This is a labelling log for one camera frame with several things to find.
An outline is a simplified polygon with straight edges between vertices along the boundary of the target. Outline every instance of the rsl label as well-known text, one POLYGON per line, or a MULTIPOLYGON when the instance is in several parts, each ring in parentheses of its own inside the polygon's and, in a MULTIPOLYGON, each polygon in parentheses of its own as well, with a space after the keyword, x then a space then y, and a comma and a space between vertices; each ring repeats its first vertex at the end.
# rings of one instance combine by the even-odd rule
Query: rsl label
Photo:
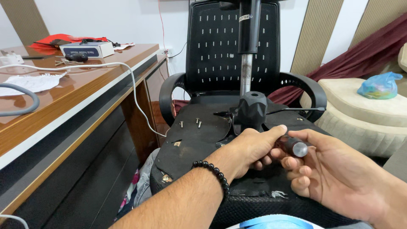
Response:
POLYGON ((243 16, 241 16, 241 17, 239 18, 239 22, 241 22, 241 21, 243 21, 243 20, 246 20, 246 19, 249 19, 249 18, 252 18, 252 17, 253 17, 253 15, 251 15, 251 14, 243 15, 243 16))

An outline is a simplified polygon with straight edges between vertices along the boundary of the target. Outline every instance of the office chair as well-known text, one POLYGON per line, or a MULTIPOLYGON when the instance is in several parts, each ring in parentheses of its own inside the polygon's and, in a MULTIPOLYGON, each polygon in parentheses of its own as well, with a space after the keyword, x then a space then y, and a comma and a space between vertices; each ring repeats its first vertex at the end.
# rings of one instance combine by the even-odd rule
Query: office chair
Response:
MULTIPOLYGON (((312 99, 312 107, 326 107, 326 95, 315 81, 301 75, 280 72, 280 6, 278 1, 261 4, 258 52, 253 54, 252 91, 265 95, 285 86, 304 89, 312 99)), ((239 10, 218 1, 198 1, 190 6, 186 73, 165 80, 160 91, 160 110, 171 129, 151 169, 153 194, 187 173, 192 162, 206 158, 230 129, 228 121, 215 112, 236 107, 239 103, 241 55, 238 55, 239 10), (181 87, 191 96, 190 103, 175 117, 171 95, 181 87)), ((267 111, 287 106, 268 99, 267 111)), ((314 129, 323 111, 308 112, 305 117, 294 111, 267 116, 269 128, 285 124, 289 130, 314 129)), ((325 228, 355 223, 319 203, 297 196, 290 188, 286 172, 273 163, 263 171, 249 171, 230 186, 230 196, 222 204, 211 228, 226 228, 267 214, 288 214, 325 228), (284 192, 286 198, 276 196, 284 192)))

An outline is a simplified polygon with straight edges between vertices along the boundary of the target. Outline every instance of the paper sheet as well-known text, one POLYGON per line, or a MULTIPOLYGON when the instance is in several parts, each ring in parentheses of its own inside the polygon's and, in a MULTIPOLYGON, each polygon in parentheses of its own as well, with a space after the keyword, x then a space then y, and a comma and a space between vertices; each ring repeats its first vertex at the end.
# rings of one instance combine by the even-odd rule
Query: paper sheet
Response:
POLYGON ((115 51, 117 51, 117 50, 123 50, 123 49, 125 49, 125 48, 127 48, 127 47, 129 47, 129 46, 134 46, 134 43, 131 43, 131 44, 120 44, 120 47, 114 47, 113 49, 114 49, 115 51))
MULTIPOLYGON (((51 75, 45 73, 40 76, 10 76, 4 83, 15 84, 17 86, 28 89, 32 92, 40 92, 44 90, 51 89, 59 84, 59 79, 65 76, 66 72, 62 75, 51 75)), ((10 95, 23 95, 17 90, 11 88, 0 88, 0 96, 10 96, 10 95)))

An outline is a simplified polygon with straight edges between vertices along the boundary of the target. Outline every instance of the glossy wooden tabletop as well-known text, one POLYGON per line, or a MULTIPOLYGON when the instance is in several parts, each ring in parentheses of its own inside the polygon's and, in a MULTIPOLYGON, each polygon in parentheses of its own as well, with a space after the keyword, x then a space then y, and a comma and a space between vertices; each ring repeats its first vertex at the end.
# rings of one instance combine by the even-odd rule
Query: glossy wooden tabletop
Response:
MULTIPOLYGON (((126 63, 133 67, 159 49, 158 44, 136 44, 122 51, 115 51, 114 55, 89 59, 86 64, 105 64, 112 62, 126 63)), ((43 55, 29 47, 14 47, 3 49, 14 51, 19 55, 43 55)), ((25 60, 24 64, 42 68, 57 68, 55 61, 60 61, 61 52, 41 60, 25 60)), ((48 125, 50 122, 67 112, 84 99, 104 87, 106 84, 120 76, 128 69, 125 66, 112 66, 103 68, 75 68, 70 69, 59 80, 58 86, 36 93, 40 105, 35 112, 11 117, 0 117, 0 156, 48 125)), ((14 75, 38 76, 44 73, 59 75, 64 71, 37 71, 33 68, 12 67, 0 70, 0 82, 6 81, 14 75)), ((0 97, 0 109, 3 111, 20 110, 31 106, 32 99, 28 95, 0 97)))

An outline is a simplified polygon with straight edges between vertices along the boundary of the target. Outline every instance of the screwdriver handle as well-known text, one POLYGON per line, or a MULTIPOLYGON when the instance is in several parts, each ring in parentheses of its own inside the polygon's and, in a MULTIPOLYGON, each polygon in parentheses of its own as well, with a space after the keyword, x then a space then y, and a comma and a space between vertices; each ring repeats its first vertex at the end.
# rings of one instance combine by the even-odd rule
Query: screwdriver handle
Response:
POLYGON ((308 146, 303 141, 288 135, 277 139, 276 146, 291 156, 304 157, 308 153, 308 146))

